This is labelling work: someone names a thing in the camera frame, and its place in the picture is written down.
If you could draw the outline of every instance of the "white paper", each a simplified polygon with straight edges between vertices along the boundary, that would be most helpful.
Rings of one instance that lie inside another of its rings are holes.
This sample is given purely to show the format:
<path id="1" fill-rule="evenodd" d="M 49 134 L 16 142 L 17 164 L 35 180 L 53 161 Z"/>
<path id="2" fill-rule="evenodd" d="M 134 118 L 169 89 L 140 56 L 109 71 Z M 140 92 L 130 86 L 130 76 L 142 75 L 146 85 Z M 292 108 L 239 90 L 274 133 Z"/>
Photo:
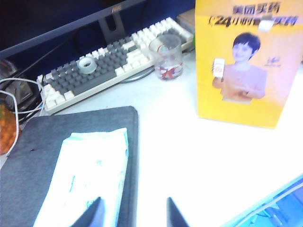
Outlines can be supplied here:
<path id="1" fill-rule="evenodd" d="M 104 227 L 115 227 L 128 158 L 126 128 L 72 133 L 62 143 L 49 191 L 34 227 L 69 227 L 97 198 Z"/>

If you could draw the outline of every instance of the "white desk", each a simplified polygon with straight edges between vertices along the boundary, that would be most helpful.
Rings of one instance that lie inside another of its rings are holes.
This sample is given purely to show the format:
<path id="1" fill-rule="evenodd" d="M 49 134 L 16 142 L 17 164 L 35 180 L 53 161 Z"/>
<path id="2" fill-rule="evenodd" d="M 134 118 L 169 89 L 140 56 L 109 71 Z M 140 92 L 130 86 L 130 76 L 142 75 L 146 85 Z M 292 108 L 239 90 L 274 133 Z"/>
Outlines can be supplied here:
<path id="1" fill-rule="evenodd" d="M 139 114 L 138 227 L 166 226 L 171 196 L 191 227 L 218 227 L 303 172 L 303 67 L 276 129 L 198 118 L 195 53 L 183 75 L 113 86 L 60 114 L 132 105 Z"/>

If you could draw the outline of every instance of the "yellow box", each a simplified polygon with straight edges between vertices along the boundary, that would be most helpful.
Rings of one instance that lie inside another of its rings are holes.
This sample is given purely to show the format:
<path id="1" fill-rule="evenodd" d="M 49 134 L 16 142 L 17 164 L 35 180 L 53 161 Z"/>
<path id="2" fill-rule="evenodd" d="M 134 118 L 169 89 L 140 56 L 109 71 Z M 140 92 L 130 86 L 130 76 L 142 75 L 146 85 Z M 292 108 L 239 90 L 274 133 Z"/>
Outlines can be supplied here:
<path id="1" fill-rule="evenodd" d="M 276 127 L 303 56 L 302 15 L 302 0 L 197 0 L 198 115 Z"/>

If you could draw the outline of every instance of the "desk mat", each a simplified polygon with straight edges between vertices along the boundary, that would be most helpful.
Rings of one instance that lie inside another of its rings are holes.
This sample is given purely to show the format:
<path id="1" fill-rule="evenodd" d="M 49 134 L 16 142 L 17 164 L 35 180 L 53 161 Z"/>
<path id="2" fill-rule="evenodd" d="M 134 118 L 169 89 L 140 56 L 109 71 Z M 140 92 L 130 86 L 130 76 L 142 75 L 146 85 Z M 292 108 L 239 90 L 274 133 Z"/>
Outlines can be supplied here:
<path id="1" fill-rule="evenodd" d="M 131 106 L 31 119 L 0 172 L 0 226 L 31 227 L 34 224 L 47 194 L 62 141 L 72 132 L 113 131 L 123 127 L 127 128 L 129 157 L 117 226 L 134 227 L 138 113 Z"/>

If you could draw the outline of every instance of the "glass cup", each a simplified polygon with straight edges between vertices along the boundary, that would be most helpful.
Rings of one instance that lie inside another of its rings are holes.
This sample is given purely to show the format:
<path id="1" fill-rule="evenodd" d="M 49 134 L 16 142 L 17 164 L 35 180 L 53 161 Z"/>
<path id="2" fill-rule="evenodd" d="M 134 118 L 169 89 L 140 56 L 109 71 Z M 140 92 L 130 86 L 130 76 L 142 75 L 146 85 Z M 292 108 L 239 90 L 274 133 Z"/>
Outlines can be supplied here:
<path id="1" fill-rule="evenodd" d="M 182 74 L 181 40 L 177 35 L 160 35 L 151 41 L 149 49 L 160 79 L 174 79 Z"/>

